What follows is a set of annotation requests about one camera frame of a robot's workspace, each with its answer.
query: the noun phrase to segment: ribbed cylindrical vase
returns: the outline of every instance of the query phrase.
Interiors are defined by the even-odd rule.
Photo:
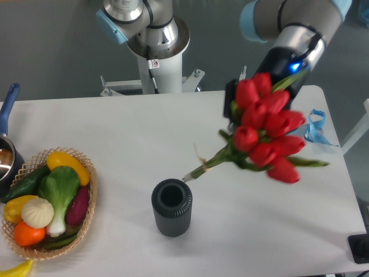
[[[151,203],[159,231],[178,237],[190,227],[192,193],[186,183],[177,179],[160,182],[152,192]]]

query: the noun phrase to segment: blue light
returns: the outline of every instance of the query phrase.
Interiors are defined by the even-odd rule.
[[[301,63],[294,63],[291,65],[292,72],[297,72],[297,70],[300,68]]]

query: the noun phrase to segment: pot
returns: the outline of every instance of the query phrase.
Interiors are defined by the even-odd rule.
[[[24,164],[23,157],[7,138],[9,115],[20,90],[19,84],[10,86],[0,110],[0,197],[3,197]]]

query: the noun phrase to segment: orange tomato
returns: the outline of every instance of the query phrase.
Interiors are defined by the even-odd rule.
[[[19,246],[29,246],[39,243],[44,239],[46,229],[35,229],[28,226],[24,221],[18,223],[14,229],[14,240]]]

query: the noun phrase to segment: gray floor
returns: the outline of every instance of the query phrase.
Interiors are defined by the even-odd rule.
[[[307,84],[326,95],[340,141],[364,115],[369,98],[369,29],[357,19],[358,0]],[[174,0],[187,22],[191,43],[183,74],[206,71],[204,90],[224,89],[244,65],[252,75],[271,46],[242,38],[239,15],[247,0]],[[19,100],[98,97],[106,81],[139,78],[126,46],[110,42],[95,21],[102,0],[0,1],[0,101],[9,85],[22,86]],[[369,132],[346,155],[357,197],[369,202]]]

